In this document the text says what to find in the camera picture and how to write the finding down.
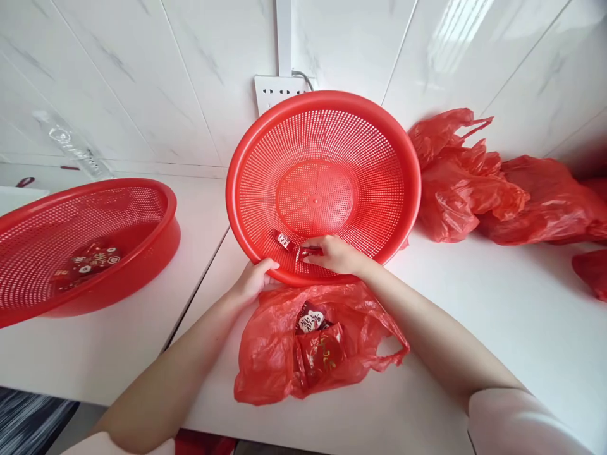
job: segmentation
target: electrical outlet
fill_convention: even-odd
[[[255,96],[259,115],[288,98],[310,91],[302,77],[255,76]],[[310,82],[316,89],[314,78]]]

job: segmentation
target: water bottle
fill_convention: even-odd
[[[91,150],[82,137],[71,131],[63,120],[51,116],[46,111],[34,111],[32,115],[40,123],[42,132],[51,139],[53,145],[61,149],[63,154],[92,181],[115,178],[112,171],[101,161],[99,155]]]

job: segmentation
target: red colander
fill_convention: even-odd
[[[0,327],[93,312],[145,286],[177,251],[176,208],[168,186],[127,178],[62,191],[0,217]],[[100,238],[121,252],[120,262],[57,292],[50,278]]]
[[[274,230],[295,245],[333,234],[385,264],[407,238],[421,178],[403,128],[377,104],[346,92],[316,91],[263,114],[232,158],[226,186],[230,226],[253,262],[291,286],[352,281],[295,261]]]

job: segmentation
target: red object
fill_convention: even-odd
[[[295,260],[303,262],[308,256],[324,256],[324,254],[322,253],[322,248],[318,248],[317,246],[300,246],[297,249]]]
[[[226,185],[238,243],[255,263],[279,262],[269,274],[292,286],[354,278],[295,261],[274,229],[296,245],[334,234],[383,264],[409,234],[419,197],[419,165],[403,128],[377,104],[331,90],[263,114],[238,144]]]
[[[282,232],[278,232],[275,229],[272,233],[272,237],[274,237],[274,239],[280,244],[280,246],[282,246],[289,253],[293,252],[295,245],[293,244],[291,239],[289,239],[289,237],[287,237],[285,234],[283,234]]]
[[[25,188],[30,183],[34,183],[35,180],[36,179],[34,177],[26,177],[26,178],[23,178],[23,179],[19,180],[19,183],[17,183],[17,185],[15,185],[15,186],[17,188]]]
[[[346,360],[341,324],[295,337],[295,368],[302,381],[302,392],[331,380],[334,370]]]
[[[607,204],[607,179],[592,179],[581,181],[580,184],[594,191],[601,200]],[[554,241],[556,245],[568,245],[570,243],[580,243],[585,241],[598,242],[602,245],[607,245],[607,219],[595,220],[589,226],[587,233],[567,237],[563,240]]]
[[[175,455],[231,455],[234,438],[180,428],[175,436]]]
[[[479,225],[479,214],[490,212],[496,219],[511,219],[529,198],[501,175],[500,155],[487,153],[484,139],[470,148],[462,145],[466,137],[492,120],[474,120],[470,109],[454,109],[411,129],[422,167],[419,220],[434,241],[464,240]],[[455,134],[462,126],[478,123],[482,125],[465,136]]]
[[[295,334],[303,335],[331,327],[332,324],[325,319],[325,316],[322,308],[318,308],[306,300],[295,320]]]
[[[504,162],[501,170],[509,182],[528,191],[531,199],[513,219],[481,219],[481,231],[495,243],[525,245],[604,232],[607,205],[580,185],[564,164],[523,155]]]
[[[474,112],[470,109],[452,109],[427,120],[416,123],[409,131],[409,136],[419,158],[419,167],[423,171],[447,147],[463,145],[467,137],[489,126],[493,117],[474,119]],[[464,136],[455,134],[457,130],[466,126],[481,124],[470,130]]]
[[[0,218],[0,327],[44,315],[75,316],[145,286],[180,241],[171,189],[155,180],[113,179],[47,196]],[[51,282],[73,252],[107,238],[122,259],[58,293]]]
[[[57,270],[50,278],[57,291],[68,291],[96,274],[117,264],[122,253],[107,240],[95,240],[91,245],[72,255],[65,269]]]
[[[341,349],[341,353],[336,351],[332,357],[336,368],[323,369],[322,377],[313,385],[307,382],[306,366],[299,352],[312,352],[315,337],[320,341],[318,336],[325,331],[310,332],[307,334],[310,337],[305,335],[303,345],[297,342],[293,328],[306,301],[334,323],[327,334],[330,343],[338,343]],[[402,349],[389,356],[378,356],[379,343],[390,336],[400,341]],[[242,334],[234,398],[256,405],[277,403],[289,395],[305,398],[356,384],[371,368],[382,372],[392,363],[400,365],[408,351],[409,345],[392,317],[361,282],[263,292],[259,296],[259,307]]]
[[[571,265],[596,298],[607,302],[607,250],[573,256]]]

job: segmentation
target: gray fabric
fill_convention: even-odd
[[[77,408],[76,401],[0,387],[0,455],[43,455]]]

